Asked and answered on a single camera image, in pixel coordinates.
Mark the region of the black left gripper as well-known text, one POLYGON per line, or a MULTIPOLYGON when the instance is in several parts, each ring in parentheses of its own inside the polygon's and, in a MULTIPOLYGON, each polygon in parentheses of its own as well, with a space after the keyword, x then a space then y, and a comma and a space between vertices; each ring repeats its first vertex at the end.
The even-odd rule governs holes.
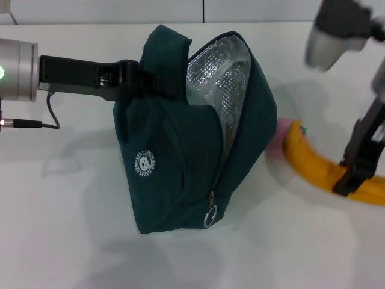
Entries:
POLYGON ((42 55, 38 84, 41 91, 98 96, 114 102, 138 92, 143 96, 182 100, 176 79, 139 69, 138 63, 132 60, 97 63, 42 55))

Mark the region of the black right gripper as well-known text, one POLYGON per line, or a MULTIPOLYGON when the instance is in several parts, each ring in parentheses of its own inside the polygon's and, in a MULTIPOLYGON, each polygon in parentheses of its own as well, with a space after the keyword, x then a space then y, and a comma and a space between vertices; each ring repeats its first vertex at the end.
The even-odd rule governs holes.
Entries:
POLYGON ((347 197, 375 175, 384 143, 372 137, 383 121, 384 103, 374 100, 365 116, 355 124, 345 149, 346 167, 336 166, 331 170, 333 193, 347 197))

